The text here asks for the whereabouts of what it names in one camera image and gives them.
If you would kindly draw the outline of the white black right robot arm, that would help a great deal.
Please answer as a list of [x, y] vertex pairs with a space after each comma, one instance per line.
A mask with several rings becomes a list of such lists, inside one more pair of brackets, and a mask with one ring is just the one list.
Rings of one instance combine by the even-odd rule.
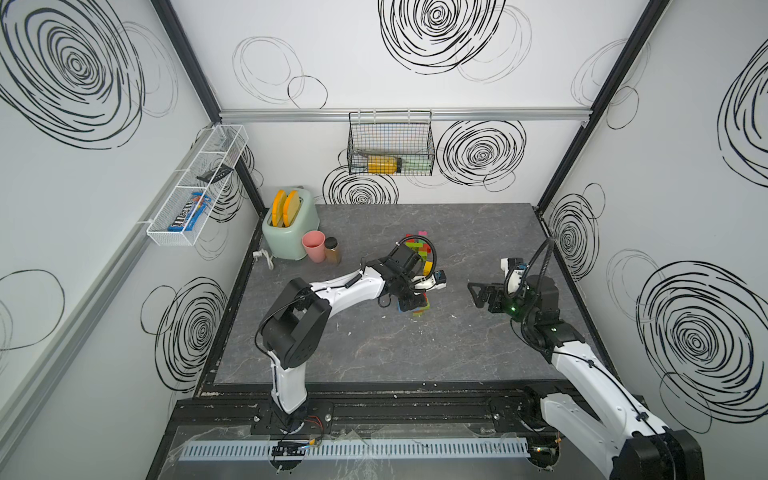
[[686, 430], [648, 410], [560, 317], [553, 279], [511, 271], [502, 283], [467, 285], [478, 308], [509, 316], [520, 337], [563, 374], [589, 405], [566, 393], [539, 398], [542, 420], [563, 433], [607, 479], [702, 479], [703, 452]]

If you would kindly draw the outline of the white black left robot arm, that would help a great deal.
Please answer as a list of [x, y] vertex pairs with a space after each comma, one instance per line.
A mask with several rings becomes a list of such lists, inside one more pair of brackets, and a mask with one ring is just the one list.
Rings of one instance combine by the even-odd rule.
[[375, 300], [410, 312], [428, 304], [427, 293], [446, 284], [438, 252], [423, 235], [408, 235], [386, 255], [362, 260], [353, 272], [324, 282], [288, 282], [262, 318], [256, 348], [270, 359], [271, 407], [283, 421], [303, 419], [307, 401], [306, 363], [328, 321], [358, 304]]

